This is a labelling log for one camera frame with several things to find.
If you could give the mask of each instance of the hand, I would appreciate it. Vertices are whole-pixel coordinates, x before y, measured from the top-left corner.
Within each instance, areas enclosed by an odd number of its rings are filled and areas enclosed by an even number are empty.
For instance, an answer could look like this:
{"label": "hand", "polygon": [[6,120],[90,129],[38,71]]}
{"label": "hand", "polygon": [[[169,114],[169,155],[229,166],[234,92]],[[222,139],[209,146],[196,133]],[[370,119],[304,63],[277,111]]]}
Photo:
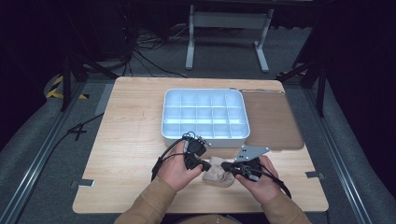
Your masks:
{"label": "hand", "polygon": [[[260,164],[265,166],[276,178],[278,178],[277,171],[274,168],[274,165],[268,159],[268,157],[260,156],[259,159],[260,159]],[[261,204],[269,202],[278,193],[280,193],[280,186],[268,176],[262,175],[257,182],[248,180],[241,175],[237,175],[235,178],[245,188],[247,188],[250,191],[250,193],[253,195],[253,197],[257,200],[257,202]]]}
{"label": "hand", "polygon": [[[170,150],[168,156],[184,153],[184,142],[181,141]],[[168,183],[174,190],[184,189],[195,177],[201,174],[202,164],[188,170],[184,164],[184,155],[172,156],[163,162],[157,176]]]}

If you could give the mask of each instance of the person's left hand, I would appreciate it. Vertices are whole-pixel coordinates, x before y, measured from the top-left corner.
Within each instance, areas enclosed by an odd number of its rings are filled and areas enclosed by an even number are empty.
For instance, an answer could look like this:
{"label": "person's left hand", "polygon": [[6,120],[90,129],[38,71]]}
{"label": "person's left hand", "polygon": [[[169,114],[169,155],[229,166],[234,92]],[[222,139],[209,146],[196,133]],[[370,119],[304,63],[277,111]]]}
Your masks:
{"label": "person's left hand", "polygon": [[184,143],[179,142],[170,150],[167,156],[173,154],[180,154],[171,156],[163,162],[157,176],[168,183],[174,190],[180,191],[184,189],[195,177],[201,174],[202,164],[195,167],[193,170],[188,170],[184,164]]}

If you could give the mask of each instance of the beige jacket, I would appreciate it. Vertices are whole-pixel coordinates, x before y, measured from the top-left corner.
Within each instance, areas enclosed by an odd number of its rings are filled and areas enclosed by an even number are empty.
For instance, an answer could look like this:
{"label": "beige jacket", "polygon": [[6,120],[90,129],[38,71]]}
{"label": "beige jacket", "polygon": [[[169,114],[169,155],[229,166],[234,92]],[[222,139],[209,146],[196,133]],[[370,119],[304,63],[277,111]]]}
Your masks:
{"label": "beige jacket", "polygon": [[[161,223],[176,194],[172,187],[157,176],[134,201],[131,208],[122,213],[115,223]],[[262,211],[273,224],[310,223],[300,207],[284,193],[279,193],[270,202],[263,204]],[[180,222],[180,224],[201,223],[235,224],[237,222],[219,215],[192,217]]]}

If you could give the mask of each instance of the wooden table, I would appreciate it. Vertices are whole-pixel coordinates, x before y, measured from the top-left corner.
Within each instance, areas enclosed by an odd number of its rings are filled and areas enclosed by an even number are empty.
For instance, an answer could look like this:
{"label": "wooden table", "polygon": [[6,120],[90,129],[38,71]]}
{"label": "wooden table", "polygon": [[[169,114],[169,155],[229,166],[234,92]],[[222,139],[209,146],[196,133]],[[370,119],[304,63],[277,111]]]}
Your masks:
{"label": "wooden table", "polygon": [[[283,91],[273,80],[120,77],[111,93],[79,188],[76,213],[122,213],[149,184],[151,169],[166,149],[161,134],[163,97],[172,88],[236,88]],[[209,148],[203,159],[233,159],[239,148]],[[304,211],[326,211],[328,203],[306,146],[266,154]],[[179,192],[168,213],[254,213],[260,205],[237,180],[228,187],[207,185],[198,176]]]}

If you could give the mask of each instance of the plastic organizer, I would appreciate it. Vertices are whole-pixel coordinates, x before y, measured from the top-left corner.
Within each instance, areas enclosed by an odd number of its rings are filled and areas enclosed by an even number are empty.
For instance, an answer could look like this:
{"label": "plastic organizer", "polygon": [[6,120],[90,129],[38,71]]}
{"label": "plastic organizer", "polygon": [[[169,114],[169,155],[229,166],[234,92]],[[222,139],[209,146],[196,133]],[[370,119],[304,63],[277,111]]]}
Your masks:
{"label": "plastic organizer", "polygon": [[250,135],[243,96],[233,89],[171,89],[164,96],[162,133],[169,147],[183,133],[211,147],[241,147]]}

